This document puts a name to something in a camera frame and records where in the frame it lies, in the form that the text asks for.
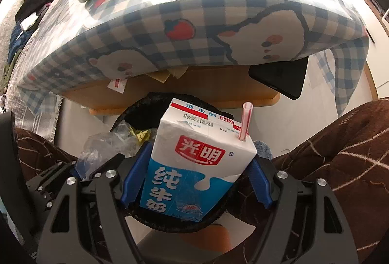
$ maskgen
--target bolt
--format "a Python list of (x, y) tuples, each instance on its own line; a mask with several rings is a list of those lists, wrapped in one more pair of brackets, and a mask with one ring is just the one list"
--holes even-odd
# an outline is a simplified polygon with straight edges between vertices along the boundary
[(327, 181), (323, 178), (319, 178), (318, 179), (318, 184), (319, 186), (326, 186), (327, 185)]
[(106, 176), (108, 178), (115, 177), (115, 175), (116, 175), (116, 171), (115, 170), (108, 170), (108, 171), (106, 171)]
[(73, 185), (75, 183), (75, 177), (69, 177), (67, 180), (66, 180), (66, 184), (68, 185)]
[(288, 177), (288, 173), (285, 171), (278, 171), (277, 172), (277, 177), (281, 178), (282, 180), (285, 180)]

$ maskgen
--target blue and white checkered tablecloth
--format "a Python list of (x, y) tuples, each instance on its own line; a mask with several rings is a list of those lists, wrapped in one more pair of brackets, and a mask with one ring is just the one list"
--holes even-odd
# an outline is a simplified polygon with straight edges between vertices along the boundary
[(345, 109), (368, 38), (342, 0), (55, 0), (40, 23), (18, 84), (33, 113), (54, 94), (104, 78), (182, 65), (289, 61), (324, 50), (335, 57), (333, 93)]

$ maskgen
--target cartoon strawberry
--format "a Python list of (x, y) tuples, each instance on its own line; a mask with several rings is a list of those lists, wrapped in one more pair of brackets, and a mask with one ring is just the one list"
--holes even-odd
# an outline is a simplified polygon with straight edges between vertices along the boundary
[(171, 41), (192, 39), (196, 33), (193, 24), (186, 19), (165, 21), (165, 35)]

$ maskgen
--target milk carton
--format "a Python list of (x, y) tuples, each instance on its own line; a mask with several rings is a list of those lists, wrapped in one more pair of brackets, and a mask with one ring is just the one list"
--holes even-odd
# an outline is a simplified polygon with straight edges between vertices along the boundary
[(173, 99), (158, 128), (141, 207), (200, 221), (257, 153), (239, 131), (234, 120)]

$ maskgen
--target red striped straw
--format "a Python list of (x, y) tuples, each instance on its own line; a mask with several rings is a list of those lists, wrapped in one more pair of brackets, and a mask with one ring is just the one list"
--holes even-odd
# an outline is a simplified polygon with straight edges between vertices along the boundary
[(254, 108), (253, 104), (250, 102), (245, 102), (243, 104), (242, 111), (242, 128), (239, 133), (239, 140), (245, 141), (248, 131), (248, 126), (250, 125), (252, 109)]

